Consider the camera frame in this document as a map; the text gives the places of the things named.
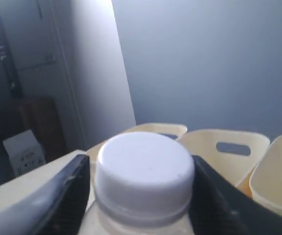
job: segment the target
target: bottle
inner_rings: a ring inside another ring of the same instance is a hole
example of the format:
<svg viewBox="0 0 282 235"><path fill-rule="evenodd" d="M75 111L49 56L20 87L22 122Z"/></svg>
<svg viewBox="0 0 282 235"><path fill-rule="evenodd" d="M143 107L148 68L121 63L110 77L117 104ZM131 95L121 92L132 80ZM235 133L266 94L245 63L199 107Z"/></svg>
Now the bottle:
<svg viewBox="0 0 282 235"><path fill-rule="evenodd" d="M120 134L100 149L95 201L79 235L192 235L186 214L195 175L190 153L169 137Z"/></svg>

